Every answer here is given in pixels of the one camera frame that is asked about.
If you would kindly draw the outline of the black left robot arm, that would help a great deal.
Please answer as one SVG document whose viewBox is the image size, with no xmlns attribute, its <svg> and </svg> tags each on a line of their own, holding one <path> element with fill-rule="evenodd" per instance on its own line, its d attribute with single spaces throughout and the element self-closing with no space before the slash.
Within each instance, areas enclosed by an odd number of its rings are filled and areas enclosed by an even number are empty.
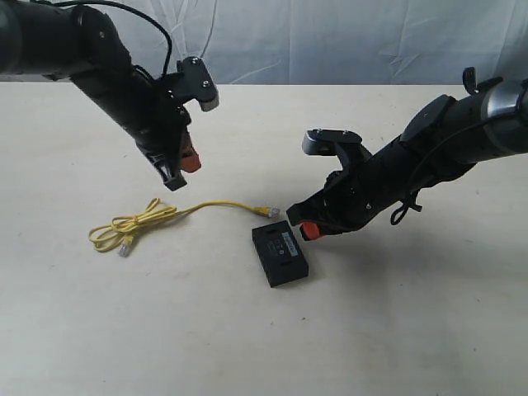
<svg viewBox="0 0 528 396">
<path fill-rule="evenodd" d="M 153 78 L 133 64 L 107 14 L 85 2 L 3 1 L 1 73 L 68 79 L 131 136 L 171 191 L 200 167 L 184 105 L 217 98 L 214 85 L 201 84 L 209 76 L 202 60 L 188 57 Z"/>
</svg>

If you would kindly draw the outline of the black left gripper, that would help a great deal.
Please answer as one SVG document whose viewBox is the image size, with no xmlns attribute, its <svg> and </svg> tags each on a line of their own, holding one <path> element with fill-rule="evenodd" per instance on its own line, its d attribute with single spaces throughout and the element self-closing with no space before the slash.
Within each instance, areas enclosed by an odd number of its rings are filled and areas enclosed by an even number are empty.
<svg viewBox="0 0 528 396">
<path fill-rule="evenodd" d="M 201 169 L 186 127 L 190 117 L 162 82 L 130 65 L 117 71 L 117 120 L 170 191 L 183 188 L 182 175 Z"/>
</svg>

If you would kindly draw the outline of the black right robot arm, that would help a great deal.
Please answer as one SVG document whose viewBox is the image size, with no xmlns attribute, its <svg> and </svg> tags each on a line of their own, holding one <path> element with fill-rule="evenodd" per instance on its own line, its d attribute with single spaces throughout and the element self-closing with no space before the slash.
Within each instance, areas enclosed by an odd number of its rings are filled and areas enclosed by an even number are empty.
<svg viewBox="0 0 528 396">
<path fill-rule="evenodd" d="M 304 240 L 362 229 L 395 203 L 390 223 L 397 225 L 410 210 L 422 210 L 421 190 L 452 182 L 477 163 L 527 152 L 527 81 L 479 82 L 473 67 L 462 80 L 467 97 L 440 95 L 377 153 L 348 130 L 306 132 L 305 154 L 337 157 L 342 167 L 286 211 Z"/>
</svg>

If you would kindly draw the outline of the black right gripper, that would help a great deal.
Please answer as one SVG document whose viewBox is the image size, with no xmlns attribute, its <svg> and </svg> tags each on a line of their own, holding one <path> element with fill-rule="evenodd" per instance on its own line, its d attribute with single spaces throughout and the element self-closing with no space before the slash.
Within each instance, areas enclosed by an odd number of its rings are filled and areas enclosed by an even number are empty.
<svg viewBox="0 0 528 396">
<path fill-rule="evenodd" d="M 416 203 L 422 189 L 416 168 L 426 151 L 411 144 L 387 144 L 354 168 L 328 175 L 323 188 L 293 204 L 286 215 L 291 225 L 300 225 L 303 240 L 349 233 L 365 227 L 378 213 L 401 202 L 391 217 L 397 224 L 409 210 L 420 212 Z"/>
</svg>

